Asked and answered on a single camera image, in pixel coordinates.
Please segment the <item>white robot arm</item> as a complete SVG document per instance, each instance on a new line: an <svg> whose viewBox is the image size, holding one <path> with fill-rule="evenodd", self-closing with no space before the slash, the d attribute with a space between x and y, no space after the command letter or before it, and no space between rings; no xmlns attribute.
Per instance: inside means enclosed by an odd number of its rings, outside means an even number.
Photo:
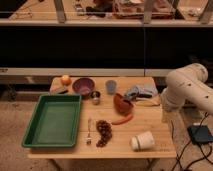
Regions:
<svg viewBox="0 0 213 171"><path fill-rule="evenodd" d="M162 108L179 110L188 100L213 116L213 88L205 84L208 71L200 63L172 70L165 78L167 87L161 93Z"/></svg>

